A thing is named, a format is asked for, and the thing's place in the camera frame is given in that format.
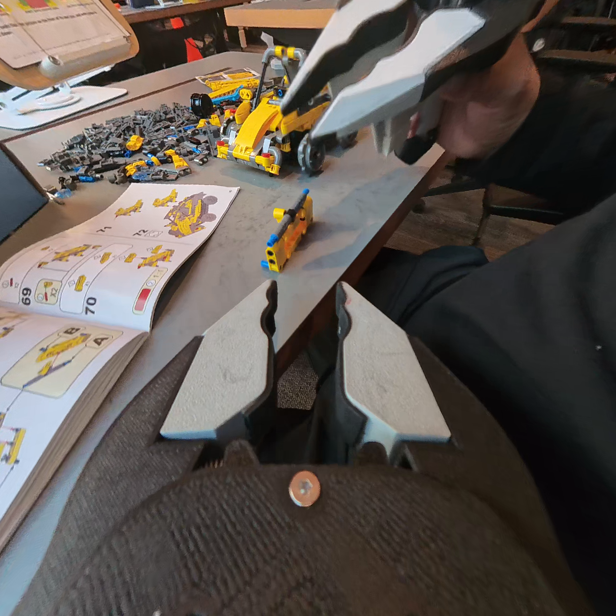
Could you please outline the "person's right forearm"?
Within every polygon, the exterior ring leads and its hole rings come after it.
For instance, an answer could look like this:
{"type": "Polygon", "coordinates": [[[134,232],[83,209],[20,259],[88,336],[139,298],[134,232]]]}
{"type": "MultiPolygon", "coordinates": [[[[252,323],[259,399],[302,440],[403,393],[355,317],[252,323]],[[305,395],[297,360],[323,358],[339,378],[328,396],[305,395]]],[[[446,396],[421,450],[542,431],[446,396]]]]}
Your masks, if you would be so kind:
{"type": "Polygon", "coordinates": [[[519,190],[559,202],[615,194],[615,86],[536,61],[538,98],[516,134],[519,190]]]}

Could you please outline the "wooden framed document stand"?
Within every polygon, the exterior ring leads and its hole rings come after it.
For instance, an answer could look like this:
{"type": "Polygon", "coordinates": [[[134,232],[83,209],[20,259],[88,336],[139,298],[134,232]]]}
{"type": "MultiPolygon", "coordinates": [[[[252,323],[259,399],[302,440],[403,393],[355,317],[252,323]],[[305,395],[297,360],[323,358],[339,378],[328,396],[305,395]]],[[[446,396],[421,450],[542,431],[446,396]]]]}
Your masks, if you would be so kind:
{"type": "Polygon", "coordinates": [[[126,96],[83,83],[138,51],[111,1],[1,1],[1,128],[34,129],[126,96]]]}

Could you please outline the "open instruction booklet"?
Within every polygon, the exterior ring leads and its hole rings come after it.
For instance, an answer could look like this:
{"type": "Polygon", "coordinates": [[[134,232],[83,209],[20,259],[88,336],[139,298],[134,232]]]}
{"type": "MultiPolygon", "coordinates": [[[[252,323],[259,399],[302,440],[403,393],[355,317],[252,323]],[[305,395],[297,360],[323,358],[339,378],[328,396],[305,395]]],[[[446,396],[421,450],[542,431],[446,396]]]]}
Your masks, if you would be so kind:
{"type": "Polygon", "coordinates": [[[1,266],[1,549],[149,336],[239,187],[132,184],[1,266]]]}

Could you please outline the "pile of grey toy parts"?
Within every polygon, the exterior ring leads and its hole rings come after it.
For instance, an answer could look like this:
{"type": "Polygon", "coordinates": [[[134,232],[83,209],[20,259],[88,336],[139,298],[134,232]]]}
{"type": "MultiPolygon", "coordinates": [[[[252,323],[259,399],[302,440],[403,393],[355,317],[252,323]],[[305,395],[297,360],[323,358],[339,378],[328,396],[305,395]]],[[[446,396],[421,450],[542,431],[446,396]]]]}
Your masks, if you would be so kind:
{"type": "Polygon", "coordinates": [[[93,123],[38,163],[57,182],[44,189],[62,199],[81,184],[173,182],[218,152],[221,108],[198,117],[188,106],[162,104],[93,123]]]}

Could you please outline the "black office chair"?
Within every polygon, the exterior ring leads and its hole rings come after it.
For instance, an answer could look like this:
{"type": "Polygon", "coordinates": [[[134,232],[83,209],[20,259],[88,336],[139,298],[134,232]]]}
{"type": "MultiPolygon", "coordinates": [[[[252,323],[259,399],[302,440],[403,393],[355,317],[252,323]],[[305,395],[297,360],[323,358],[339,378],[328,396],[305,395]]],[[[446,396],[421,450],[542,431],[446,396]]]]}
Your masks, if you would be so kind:
{"type": "Polygon", "coordinates": [[[470,177],[461,170],[458,162],[451,163],[448,167],[453,172],[450,182],[428,189],[424,198],[413,206],[413,211],[417,213],[425,211],[425,198],[481,190],[482,214],[473,237],[473,246],[480,245],[487,223],[492,216],[552,226],[556,226],[568,218],[565,213],[558,211],[550,203],[536,196],[525,193],[505,196],[503,187],[495,184],[484,184],[470,177]]]}

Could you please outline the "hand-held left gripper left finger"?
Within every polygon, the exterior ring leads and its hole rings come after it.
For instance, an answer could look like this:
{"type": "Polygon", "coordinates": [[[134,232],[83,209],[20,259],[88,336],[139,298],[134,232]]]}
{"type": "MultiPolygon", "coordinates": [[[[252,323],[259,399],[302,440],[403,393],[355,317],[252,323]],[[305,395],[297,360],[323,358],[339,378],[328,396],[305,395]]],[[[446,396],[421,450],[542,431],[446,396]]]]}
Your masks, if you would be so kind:
{"type": "Polygon", "coordinates": [[[203,334],[160,435],[259,442],[275,416],[277,282],[264,281],[203,334]]]}

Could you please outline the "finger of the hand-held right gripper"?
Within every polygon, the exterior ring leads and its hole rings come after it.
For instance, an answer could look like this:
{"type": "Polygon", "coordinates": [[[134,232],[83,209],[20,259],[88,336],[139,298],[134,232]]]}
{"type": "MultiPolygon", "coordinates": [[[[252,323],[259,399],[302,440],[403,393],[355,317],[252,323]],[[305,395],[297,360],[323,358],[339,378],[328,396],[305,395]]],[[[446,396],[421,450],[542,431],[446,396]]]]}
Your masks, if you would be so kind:
{"type": "Polygon", "coordinates": [[[335,98],[399,50],[417,24],[414,1],[341,1],[281,103],[284,115],[303,107],[325,86],[335,98]]]}
{"type": "Polygon", "coordinates": [[[407,39],[399,50],[378,60],[365,77],[344,88],[335,98],[331,97],[329,107],[311,131],[312,140],[321,141],[332,135],[342,137],[383,119],[396,95],[402,92],[396,82],[406,82],[400,67],[401,50],[412,41],[422,19],[439,9],[456,8],[415,7],[417,24],[413,31],[407,31],[407,39]]]}

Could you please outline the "wooden table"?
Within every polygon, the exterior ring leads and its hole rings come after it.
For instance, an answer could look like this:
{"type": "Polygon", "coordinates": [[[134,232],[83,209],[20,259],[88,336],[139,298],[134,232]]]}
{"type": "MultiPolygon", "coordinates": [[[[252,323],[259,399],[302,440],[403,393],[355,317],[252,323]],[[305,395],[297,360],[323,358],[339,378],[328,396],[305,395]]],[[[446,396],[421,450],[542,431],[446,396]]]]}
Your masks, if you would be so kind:
{"type": "Polygon", "coordinates": [[[224,9],[227,25],[243,28],[323,29],[337,1],[265,1],[224,9]]]}

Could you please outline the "blue cardboard box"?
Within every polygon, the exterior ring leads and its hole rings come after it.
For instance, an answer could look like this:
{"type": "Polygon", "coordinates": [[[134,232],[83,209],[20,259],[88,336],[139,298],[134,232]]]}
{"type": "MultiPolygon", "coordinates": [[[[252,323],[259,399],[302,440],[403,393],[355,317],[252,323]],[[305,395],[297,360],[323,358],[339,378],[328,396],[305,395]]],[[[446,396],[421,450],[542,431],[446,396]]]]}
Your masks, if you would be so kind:
{"type": "Polygon", "coordinates": [[[49,201],[33,176],[1,144],[1,242],[4,242],[49,201]]]}

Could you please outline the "grey desk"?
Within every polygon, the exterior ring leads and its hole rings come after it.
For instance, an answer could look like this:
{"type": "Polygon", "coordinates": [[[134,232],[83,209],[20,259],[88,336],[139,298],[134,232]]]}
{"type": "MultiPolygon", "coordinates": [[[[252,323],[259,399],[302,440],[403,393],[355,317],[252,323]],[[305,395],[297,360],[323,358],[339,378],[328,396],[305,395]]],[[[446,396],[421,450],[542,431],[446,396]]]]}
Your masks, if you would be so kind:
{"type": "MultiPolygon", "coordinates": [[[[41,185],[55,182],[37,163],[91,123],[102,123],[160,104],[188,104],[205,91],[195,77],[225,68],[257,70],[261,54],[224,52],[189,64],[146,74],[118,85],[127,96],[91,113],[38,130],[1,129],[1,142],[41,185]]],[[[1,555],[1,615],[10,615],[30,584],[49,546],[66,500],[97,443],[123,408],[194,336],[257,288],[266,277],[260,261],[271,229],[272,211],[292,203],[309,188],[315,211],[310,236],[284,268],[278,282],[274,344],[278,366],[292,362],[303,339],[317,331],[317,316],[328,314],[321,300],[341,278],[360,273],[404,219],[435,174],[438,147],[406,166],[394,155],[375,153],[370,130],[348,150],[328,156],[323,172],[305,177],[287,170],[277,179],[242,165],[210,159],[184,183],[239,186],[240,193],[204,247],[165,288],[150,336],[122,373],[25,522],[1,555]]],[[[77,189],[65,205],[46,204],[1,244],[1,263],[38,240],[76,226],[106,209],[124,187],[97,182],[77,189]]]]}

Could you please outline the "yellow toy panel block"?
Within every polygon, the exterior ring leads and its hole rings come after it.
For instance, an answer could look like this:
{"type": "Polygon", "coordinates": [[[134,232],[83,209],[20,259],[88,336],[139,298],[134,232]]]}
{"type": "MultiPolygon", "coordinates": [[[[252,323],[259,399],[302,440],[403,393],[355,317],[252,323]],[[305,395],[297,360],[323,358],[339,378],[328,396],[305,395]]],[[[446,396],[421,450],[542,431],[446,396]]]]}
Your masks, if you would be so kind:
{"type": "MultiPolygon", "coordinates": [[[[273,210],[273,218],[278,224],[283,211],[290,208],[275,208],[273,210]]],[[[282,239],[276,242],[273,247],[268,247],[266,243],[266,258],[261,260],[261,267],[270,271],[281,272],[312,223],[313,201],[312,197],[308,195],[304,207],[300,210],[295,221],[288,227],[282,239]]]]}

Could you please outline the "person's right hand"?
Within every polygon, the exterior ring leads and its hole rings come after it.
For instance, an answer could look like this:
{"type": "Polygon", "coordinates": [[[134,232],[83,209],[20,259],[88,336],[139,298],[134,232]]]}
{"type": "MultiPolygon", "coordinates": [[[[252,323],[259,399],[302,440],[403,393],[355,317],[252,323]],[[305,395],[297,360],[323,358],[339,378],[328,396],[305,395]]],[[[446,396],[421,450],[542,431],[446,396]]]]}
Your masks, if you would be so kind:
{"type": "Polygon", "coordinates": [[[540,75],[520,33],[496,64],[479,73],[459,73],[444,85],[436,142],[457,158],[487,158],[526,120],[540,85],[540,75]]]}

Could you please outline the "yellow toy vehicle model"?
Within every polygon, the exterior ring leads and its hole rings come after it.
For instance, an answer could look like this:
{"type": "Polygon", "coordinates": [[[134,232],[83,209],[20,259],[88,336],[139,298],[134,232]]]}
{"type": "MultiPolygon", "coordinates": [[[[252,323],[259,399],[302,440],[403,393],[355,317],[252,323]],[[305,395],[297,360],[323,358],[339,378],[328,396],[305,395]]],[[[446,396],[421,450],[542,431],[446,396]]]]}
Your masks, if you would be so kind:
{"type": "Polygon", "coordinates": [[[327,86],[297,110],[282,113],[282,99],[305,58],[306,51],[299,47],[266,49],[255,93],[222,124],[218,158],[263,170],[270,176],[278,176],[284,162],[297,158],[301,171],[312,175],[321,171],[328,149],[353,146],[358,132],[312,140],[311,131],[331,102],[327,86]]]}

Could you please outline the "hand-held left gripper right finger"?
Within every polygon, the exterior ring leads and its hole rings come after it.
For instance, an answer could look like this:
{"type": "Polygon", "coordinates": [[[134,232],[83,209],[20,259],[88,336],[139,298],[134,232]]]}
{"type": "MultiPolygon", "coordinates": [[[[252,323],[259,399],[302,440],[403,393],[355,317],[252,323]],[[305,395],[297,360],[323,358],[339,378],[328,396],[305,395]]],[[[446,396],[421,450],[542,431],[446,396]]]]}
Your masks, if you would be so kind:
{"type": "Polygon", "coordinates": [[[353,453],[378,443],[448,443],[451,431],[404,330],[348,283],[336,289],[336,429],[353,453]]]}

